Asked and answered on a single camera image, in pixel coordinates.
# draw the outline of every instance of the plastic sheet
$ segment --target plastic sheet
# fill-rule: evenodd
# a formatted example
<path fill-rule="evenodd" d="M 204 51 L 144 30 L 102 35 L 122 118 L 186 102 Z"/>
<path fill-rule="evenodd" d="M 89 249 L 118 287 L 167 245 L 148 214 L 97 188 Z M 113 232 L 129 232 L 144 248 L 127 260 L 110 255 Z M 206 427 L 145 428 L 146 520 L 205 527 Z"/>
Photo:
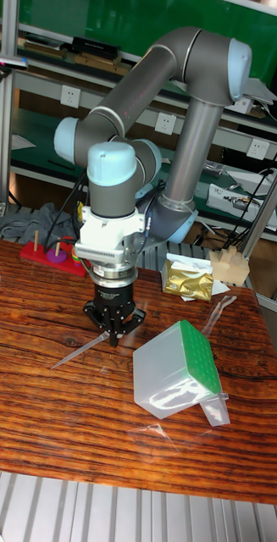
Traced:
<path fill-rule="evenodd" d="M 128 431 L 130 439 L 144 463 L 158 463 L 177 456 L 180 451 L 160 423 Z"/>

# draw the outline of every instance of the green wall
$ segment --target green wall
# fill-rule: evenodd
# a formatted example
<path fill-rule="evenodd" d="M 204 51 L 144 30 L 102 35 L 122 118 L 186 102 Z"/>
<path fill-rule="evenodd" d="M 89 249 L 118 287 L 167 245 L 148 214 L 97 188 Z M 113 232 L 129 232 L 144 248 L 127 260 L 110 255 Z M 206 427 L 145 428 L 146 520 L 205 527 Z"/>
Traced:
<path fill-rule="evenodd" d="M 198 26 L 248 43 L 252 77 L 268 84 L 277 64 L 277 17 L 224 0 L 21 0 L 19 20 L 67 36 L 109 41 L 140 56 L 166 32 Z"/>

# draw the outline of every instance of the gray cloth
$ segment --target gray cloth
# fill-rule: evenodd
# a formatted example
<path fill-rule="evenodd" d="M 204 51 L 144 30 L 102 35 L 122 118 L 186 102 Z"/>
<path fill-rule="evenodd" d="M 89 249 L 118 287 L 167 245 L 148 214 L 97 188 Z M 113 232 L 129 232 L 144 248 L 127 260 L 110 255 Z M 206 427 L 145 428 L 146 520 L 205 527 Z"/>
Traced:
<path fill-rule="evenodd" d="M 25 245 L 28 241 L 34 240 L 35 232 L 38 230 L 38 242 L 40 245 L 44 245 L 53 220 L 57 216 L 58 210 L 54 207 L 53 203 L 46 203 L 36 215 L 19 213 L 7 214 L 1 217 L 0 231 L 6 239 L 9 237 L 19 237 L 19 243 Z M 66 235 L 75 237 L 75 232 L 70 215 L 62 212 L 53 228 L 48 244 Z"/>

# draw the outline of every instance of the wooden peg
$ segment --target wooden peg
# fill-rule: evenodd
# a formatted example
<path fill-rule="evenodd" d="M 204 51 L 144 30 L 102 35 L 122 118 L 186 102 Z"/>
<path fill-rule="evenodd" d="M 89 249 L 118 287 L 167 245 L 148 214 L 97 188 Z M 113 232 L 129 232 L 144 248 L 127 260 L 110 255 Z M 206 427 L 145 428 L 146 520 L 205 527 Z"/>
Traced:
<path fill-rule="evenodd" d="M 38 243 L 38 230 L 35 231 L 35 244 L 34 244 L 34 252 L 37 251 L 37 243 Z"/>
<path fill-rule="evenodd" d="M 56 256 L 56 257 L 58 256 L 60 245 L 61 245 L 61 243 L 60 243 L 60 241 L 59 241 L 59 242 L 57 243 L 57 246 L 56 246 L 56 252 L 55 252 L 55 256 Z"/>

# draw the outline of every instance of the light blue joint cap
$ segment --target light blue joint cap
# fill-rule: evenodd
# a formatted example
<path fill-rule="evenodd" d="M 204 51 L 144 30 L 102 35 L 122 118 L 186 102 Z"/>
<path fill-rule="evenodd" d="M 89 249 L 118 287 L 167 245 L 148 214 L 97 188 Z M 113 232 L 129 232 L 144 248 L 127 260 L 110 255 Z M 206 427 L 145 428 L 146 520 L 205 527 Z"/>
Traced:
<path fill-rule="evenodd" d="M 197 215 L 198 211 L 196 209 L 194 213 L 192 213 L 190 217 L 188 217 L 188 219 L 167 239 L 167 241 L 171 241 L 171 243 L 176 243 L 177 245 L 181 243 L 185 239 Z"/>
<path fill-rule="evenodd" d="M 95 185 L 121 185 L 134 175 L 136 167 L 135 151 L 127 143 L 97 143 L 88 151 L 87 175 Z"/>
<path fill-rule="evenodd" d="M 156 175 L 158 174 L 158 171 L 160 171 L 161 167 L 162 167 L 162 155 L 161 155 L 161 152 L 159 151 L 158 149 L 158 146 L 155 145 L 155 143 L 153 143 L 152 141 L 149 141 L 148 139 L 136 139 L 135 141 L 142 141 L 142 143 L 145 143 L 148 147 L 150 147 L 153 155 L 154 155 L 154 158 L 155 158 L 155 173 L 153 175 L 153 177 L 150 179 L 149 182 L 151 182 L 154 177 L 156 177 Z"/>
<path fill-rule="evenodd" d="M 61 120 L 53 139 L 55 152 L 71 163 L 75 163 L 75 129 L 78 120 L 73 117 Z"/>
<path fill-rule="evenodd" d="M 246 43 L 230 40 L 228 51 L 228 82 L 230 97 L 236 102 L 244 92 L 252 64 L 252 49 Z"/>

